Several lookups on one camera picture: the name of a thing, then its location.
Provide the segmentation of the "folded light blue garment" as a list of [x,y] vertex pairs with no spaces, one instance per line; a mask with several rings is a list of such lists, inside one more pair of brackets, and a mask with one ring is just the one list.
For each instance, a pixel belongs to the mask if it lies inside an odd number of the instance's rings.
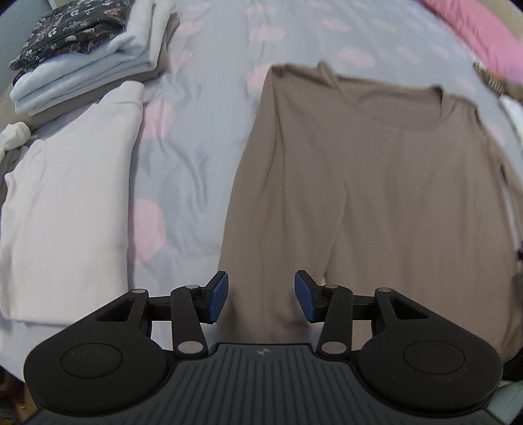
[[159,62],[168,21],[176,17],[173,1],[134,2],[125,31],[111,41],[88,54],[49,59],[21,76],[10,94],[15,111],[34,116],[115,80],[152,71]]

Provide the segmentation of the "folded white sweatshirt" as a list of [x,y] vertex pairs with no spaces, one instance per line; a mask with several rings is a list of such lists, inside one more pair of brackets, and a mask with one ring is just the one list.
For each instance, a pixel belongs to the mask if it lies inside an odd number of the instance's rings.
[[131,154],[144,86],[126,81],[6,175],[1,314],[69,325],[128,288]]

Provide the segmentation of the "polka dot bed sheet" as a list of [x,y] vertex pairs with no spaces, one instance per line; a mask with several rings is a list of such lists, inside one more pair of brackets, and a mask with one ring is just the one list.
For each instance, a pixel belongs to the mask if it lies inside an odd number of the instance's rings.
[[217,269],[230,190],[263,81],[279,63],[472,100],[516,169],[521,147],[474,58],[415,1],[180,1],[170,64],[146,86],[133,151],[128,279],[152,295]]

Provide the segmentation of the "white crumpled garment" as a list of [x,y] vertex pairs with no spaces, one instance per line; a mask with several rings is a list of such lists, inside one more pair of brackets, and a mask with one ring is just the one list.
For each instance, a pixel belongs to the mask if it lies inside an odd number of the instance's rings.
[[510,120],[515,133],[520,139],[523,138],[523,108],[520,102],[515,99],[502,95],[499,99],[508,119]]

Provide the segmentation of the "dark floral folded garment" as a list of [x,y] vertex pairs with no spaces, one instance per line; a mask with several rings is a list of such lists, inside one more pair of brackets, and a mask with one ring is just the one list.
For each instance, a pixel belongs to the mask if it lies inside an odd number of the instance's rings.
[[62,54],[90,53],[126,29],[133,4],[132,1],[71,1],[46,12],[9,68],[26,73]]

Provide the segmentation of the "pink pillow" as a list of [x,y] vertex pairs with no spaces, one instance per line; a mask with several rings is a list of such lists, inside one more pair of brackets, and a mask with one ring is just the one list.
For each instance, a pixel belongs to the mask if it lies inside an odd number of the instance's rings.
[[522,83],[522,43],[479,1],[421,1],[492,74]]

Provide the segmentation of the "taupe long sleeve shirt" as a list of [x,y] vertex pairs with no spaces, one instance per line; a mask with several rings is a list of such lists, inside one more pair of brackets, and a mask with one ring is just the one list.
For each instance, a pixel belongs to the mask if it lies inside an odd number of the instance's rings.
[[317,282],[399,291],[494,346],[522,346],[522,180],[476,105],[315,67],[274,65],[233,184],[219,266],[223,342],[311,335]]

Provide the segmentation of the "olive striped garment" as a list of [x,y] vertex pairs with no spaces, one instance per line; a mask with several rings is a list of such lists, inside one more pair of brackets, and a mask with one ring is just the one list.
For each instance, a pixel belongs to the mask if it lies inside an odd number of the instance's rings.
[[491,72],[482,67],[478,62],[473,63],[473,69],[484,85],[498,97],[506,95],[520,104],[522,103],[523,87],[521,83],[505,80],[504,78],[491,74]]

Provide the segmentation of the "folded beige garment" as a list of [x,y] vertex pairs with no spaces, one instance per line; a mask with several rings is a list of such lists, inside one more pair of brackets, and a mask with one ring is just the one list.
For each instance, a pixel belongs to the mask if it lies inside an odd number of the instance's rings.
[[151,67],[150,65],[140,65],[138,68],[141,70],[141,73],[138,71],[124,71],[121,78],[116,79],[111,76],[109,81],[104,84],[95,82],[87,88],[76,90],[72,95],[62,97],[60,102],[52,101],[50,108],[41,111],[34,116],[26,116],[25,123],[34,130],[57,119],[61,115],[100,99],[106,93],[117,88],[126,80],[146,82],[147,80],[155,79],[168,65],[168,41],[178,26],[179,19],[176,14],[173,14],[168,20],[155,67]]

